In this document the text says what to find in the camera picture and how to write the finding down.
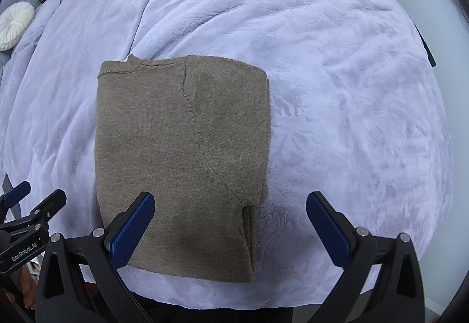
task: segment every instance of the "white pillow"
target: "white pillow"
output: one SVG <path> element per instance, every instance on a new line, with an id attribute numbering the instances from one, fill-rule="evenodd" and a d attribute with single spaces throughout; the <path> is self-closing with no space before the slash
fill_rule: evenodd
<path id="1" fill-rule="evenodd" d="M 13 48 L 34 18 L 34 7 L 27 2 L 12 4 L 0 15 L 0 51 Z"/>

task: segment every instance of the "bed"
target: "bed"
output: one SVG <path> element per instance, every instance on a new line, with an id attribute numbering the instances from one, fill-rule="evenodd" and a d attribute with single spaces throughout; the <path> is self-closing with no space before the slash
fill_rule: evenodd
<path id="1" fill-rule="evenodd" d="M 408 232 L 419 256 L 444 221 L 453 192 L 445 111 L 419 34 L 395 0 L 47 0 L 2 68 L 0 175 L 31 183 L 23 211 L 56 188 L 66 192 L 51 233 L 87 235 L 102 224 L 97 75 L 102 62 L 130 53 L 258 66 L 272 114 L 255 281 L 126 267 L 131 291 L 189 308 L 322 303 L 341 270 L 306 215 L 314 190 L 355 226 Z"/>

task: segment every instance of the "brown sweater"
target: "brown sweater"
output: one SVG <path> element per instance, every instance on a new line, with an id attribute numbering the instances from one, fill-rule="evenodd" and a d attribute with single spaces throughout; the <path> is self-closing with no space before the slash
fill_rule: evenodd
<path id="1" fill-rule="evenodd" d="M 95 146 L 104 223 L 141 191 L 157 202 L 129 264 L 252 280 L 269 138 L 269 84 L 257 67 L 209 56 L 104 62 Z"/>

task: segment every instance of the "blue gripper pad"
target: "blue gripper pad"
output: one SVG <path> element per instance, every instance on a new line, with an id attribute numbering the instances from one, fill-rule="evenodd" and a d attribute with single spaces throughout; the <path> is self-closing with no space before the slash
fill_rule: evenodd
<path id="1" fill-rule="evenodd" d="M 306 200 L 306 213 L 335 266 L 347 270 L 352 262 L 351 243 L 332 214 L 337 213 L 320 192 Z"/>
<path id="2" fill-rule="evenodd" d="M 112 229 L 115 232 L 109 232 L 113 236 L 109 243 L 109 262 L 114 270 L 127 265 L 154 214 L 153 195 L 142 192 L 126 212 L 116 216 L 119 221 Z"/>
<path id="3" fill-rule="evenodd" d="M 31 185 L 24 181 L 18 184 L 10 192 L 3 195 L 3 205 L 5 208 L 13 208 L 20 200 L 25 198 L 31 192 Z"/>

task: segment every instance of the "white wall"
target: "white wall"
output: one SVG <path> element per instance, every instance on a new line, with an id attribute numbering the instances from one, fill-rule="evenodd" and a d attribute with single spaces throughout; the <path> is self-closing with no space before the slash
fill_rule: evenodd
<path id="1" fill-rule="evenodd" d="M 453 209 L 420 261 L 427 307 L 441 314 L 469 270 L 469 23 L 458 0 L 397 1 L 437 62 L 453 143 Z"/>

